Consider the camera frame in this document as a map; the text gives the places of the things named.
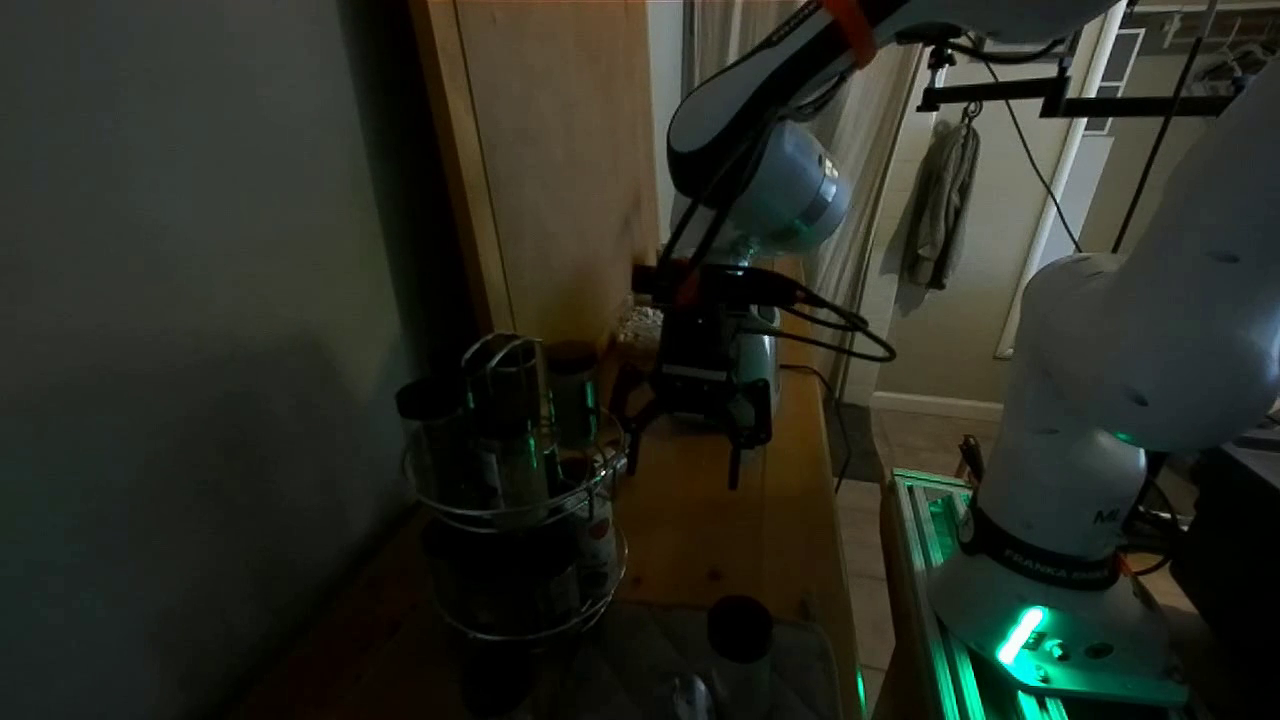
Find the tabletop surface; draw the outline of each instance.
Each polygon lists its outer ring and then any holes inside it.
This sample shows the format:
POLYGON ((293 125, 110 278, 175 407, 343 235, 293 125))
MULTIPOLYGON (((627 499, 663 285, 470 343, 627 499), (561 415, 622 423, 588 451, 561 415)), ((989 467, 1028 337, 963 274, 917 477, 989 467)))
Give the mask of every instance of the tabletop surface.
MULTIPOLYGON (((841 577, 825 396, 779 375, 775 438, 727 489, 727 440, 655 423, 616 489, 627 540, 619 600, 706 610, 727 594, 815 623, 851 681, 856 642, 841 577)), ((330 610, 268 669, 233 715, 464 715, 450 636, 433 610, 411 514, 330 610)))

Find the dark wall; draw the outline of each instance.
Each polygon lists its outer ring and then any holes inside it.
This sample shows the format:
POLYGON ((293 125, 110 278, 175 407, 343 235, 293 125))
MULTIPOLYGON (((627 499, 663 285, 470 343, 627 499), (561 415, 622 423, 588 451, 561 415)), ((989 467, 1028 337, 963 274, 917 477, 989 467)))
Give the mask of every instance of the dark wall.
POLYGON ((395 10, 0 6, 0 715, 215 715, 408 509, 467 317, 395 10))

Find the metal utensil holder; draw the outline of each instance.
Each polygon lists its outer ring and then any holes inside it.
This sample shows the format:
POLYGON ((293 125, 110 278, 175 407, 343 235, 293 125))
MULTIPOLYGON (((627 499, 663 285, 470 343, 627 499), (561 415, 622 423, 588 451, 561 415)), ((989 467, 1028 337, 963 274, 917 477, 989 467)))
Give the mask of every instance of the metal utensil holder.
POLYGON ((415 413, 400 407, 419 422, 400 473, 433 514, 423 553, 434 614, 470 642, 528 644, 591 629, 627 569, 612 522, 622 451, 602 438, 585 445, 580 415, 570 448, 555 445, 555 384, 532 340, 485 337, 459 375, 415 413))

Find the green light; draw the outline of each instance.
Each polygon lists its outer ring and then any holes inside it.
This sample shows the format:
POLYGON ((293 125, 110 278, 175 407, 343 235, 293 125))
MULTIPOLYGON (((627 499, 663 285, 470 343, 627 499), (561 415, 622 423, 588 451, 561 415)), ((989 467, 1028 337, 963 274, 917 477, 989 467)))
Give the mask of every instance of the green light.
POLYGON ((998 665, 1013 665, 1015 652, 1028 649, 1028 642, 1036 636, 1036 629, 1038 629, 1044 621, 1047 621, 1047 614, 1044 614, 1038 603, 1022 610, 1022 614, 1015 618, 1015 623, 1007 629, 1004 644, 997 649, 997 659, 998 659, 998 665))
POLYGON ((1063 659, 1066 658, 1066 649, 1063 649, 1063 642, 1044 642, 1044 649, 1038 649, 1047 659, 1063 659))
POLYGON ((1132 434, 1112 434, 1112 440, 1121 440, 1121 445, 1126 445, 1126 448, 1138 448, 1132 434))
POLYGON ((856 710, 866 710, 866 681, 862 681, 862 674, 851 674, 851 698, 856 698, 856 710))

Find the black cable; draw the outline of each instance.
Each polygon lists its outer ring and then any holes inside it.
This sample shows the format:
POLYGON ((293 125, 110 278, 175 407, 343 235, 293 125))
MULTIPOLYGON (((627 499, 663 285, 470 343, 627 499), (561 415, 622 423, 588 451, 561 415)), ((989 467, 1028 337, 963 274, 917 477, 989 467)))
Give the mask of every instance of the black cable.
POLYGON ((866 327, 866 319, 862 319, 858 314, 846 314, 846 307, 841 307, 841 304, 833 304, 833 301, 825 301, 825 295, 815 295, 815 291, 809 295, 809 304, 841 317, 846 332, 862 332, 862 327, 866 327))
POLYGON ((958 58, 970 58, 970 59, 981 59, 981 64, 1036 64, 1036 59, 1050 58, 1050 54, 1063 48, 1063 44, 1066 44, 1066 41, 1060 38, 1060 41, 1050 41, 1050 44, 1044 44, 1044 48, 1032 48, 1032 54, 985 54, 985 48, 977 48, 977 44, 941 41, 941 48, 958 54, 958 58))
POLYGON ((843 317, 841 317, 841 319, 825 319, 825 317, 812 317, 812 314, 804 314, 804 307, 782 307, 782 314, 801 317, 804 324, 833 327, 833 332, 856 332, 856 327, 846 327, 843 317))
POLYGON ((977 438, 958 438, 958 467, 968 467, 970 485, 989 481, 985 445, 977 438))
POLYGON ((782 121, 812 121, 815 111, 825 111, 833 105, 833 98, 843 88, 846 75, 851 75, 851 68, 835 72, 826 86, 821 86, 812 98, 782 107, 779 117, 782 121))
POLYGON ((1195 38, 1195 44, 1186 48, 1186 59, 1182 59, 1182 68, 1181 68, 1181 75, 1175 75, 1175 86, 1173 86, 1173 105, 1169 105, 1169 111, 1165 111, 1165 121, 1158 121, 1158 133, 1155 133, 1153 151, 1149 151, 1149 160, 1142 160, 1142 172, 1137 177, 1132 202, 1126 202, 1122 220, 1121 220, 1121 234, 1114 234, 1114 239, 1112 239, 1112 255, 1121 255, 1122 235, 1126 235, 1126 223, 1132 223, 1132 217, 1137 217, 1137 207, 1138 207, 1138 202, 1142 202, 1142 192, 1149 192, 1155 157, 1158 157, 1165 135, 1169 135, 1169 129, 1173 129, 1173 117, 1175 117, 1175 107, 1181 107, 1181 99, 1182 99, 1186 75, 1193 75, 1193 68, 1195 68, 1195 58, 1201 58, 1201 48, 1202 48, 1202 38, 1213 32, 1213 21, 1214 21, 1214 0, 1202 6, 1201 38, 1195 38))
POLYGON ((667 235, 663 253, 655 255, 655 269, 667 269, 667 264, 670 264, 676 245, 679 245, 684 229, 692 223, 696 207, 700 207, 700 203, 696 203, 696 202, 689 202, 689 207, 679 214, 679 220, 676 220, 676 229, 670 229, 670 235, 667 235))
POLYGON ((782 38, 793 38, 793 30, 801 30, 812 12, 821 12, 821 6, 801 6, 801 10, 794 10, 793 16, 782 16, 755 48, 747 48, 747 58, 755 58, 755 54, 779 44, 782 38))
POLYGON ((1169 553, 1155 559, 1155 563, 1149 563, 1149 569, 1138 569, 1138 573, 1126 573, 1126 577, 1153 577, 1153 573, 1158 573, 1169 563, 1169 553))
POLYGON ((815 340, 815 337, 794 337, 794 332, 779 332, 779 327, 751 327, 751 324, 741 327, 741 337, 775 337, 775 340, 825 350, 825 352, 835 352, 835 356, 856 356, 856 362, 866 362, 866 364, 893 364, 897 362, 897 350, 874 332, 858 332, 858 337, 870 340, 881 350, 881 356, 856 352, 856 350, 841 350, 841 343, 826 343, 826 340, 815 340))
POLYGON ((727 207, 730 207, 735 202, 727 202, 723 207, 715 207, 715 217, 712 217, 712 223, 704 229, 704 239, 692 248, 692 255, 689 255, 689 269, 684 269, 684 278, 679 278, 679 285, 712 255, 712 245, 715 245, 715 235, 720 235, 720 229, 727 223, 727 207))
POLYGON ((1158 481, 1155 481, 1149 494, 1155 494, 1155 496, 1158 496, 1165 514, 1169 514, 1169 518, 1173 518, 1173 526, 1175 526, 1175 509, 1173 509, 1169 494, 1158 489, 1158 481))
POLYGON ((1032 172, 1036 172, 1036 179, 1038 179, 1038 187, 1044 187, 1044 197, 1047 197, 1047 203, 1050 203, 1056 220, 1063 223, 1063 234, 1066 234, 1073 248, 1077 248, 1077 253, 1085 253, 1085 245, 1079 245, 1079 235, 1077 235, 1077 229, 1073 229, 1073 220, 1066 220, 1063 203, 1056 202, 1050 185, 1044 179, 1044 172, 1038 172, 1038 165, 1036 165, 1036 151, 1032 151, 1032 146, 1028 146, 1028 133, 1022 133, 1022 125, 1015 121, 1015 111, 1013 111, 1013 105, 1007 105, 1007 99, 1004 99, 1004 111, 1007 111, 1007 121, 1013 121, 1015 139, 1022 146, 1022 157, 1028 157, 1028 165, 1032 165, 1032 172))
POLYGON ((779 374, 801 374, 801 375, 815 375, 825 384, 825 403, 826 403, 826 415, 835 415, 841 423, 841 438, 843 438, 843 457, 835 465, 835 494, 841 494, 841 481, 846 477, 846 465, 851 465, 851 434, 846 434, 846 415, 841 413, 841 401, 835 401, 835 387, 833 382, 812 367, 812 364, 775 364, 779 374))
MULTIPOLYGON (((835 337, 835 343, 843 350, 841 356, 835 356, 835 364, 833 364, 833 387, 843 387, 843 375, 846 375, 846 352, 851 352, 851 343, 856 343, 856 332, 841 332, 835 337)), ((841 477, 835 477, 835 494, 841 494, 841 481, 846 477, 846 465, 851 465, 851 440, 846 440, 846 457, 843 457, 843 465, 841 465, 841 477)))

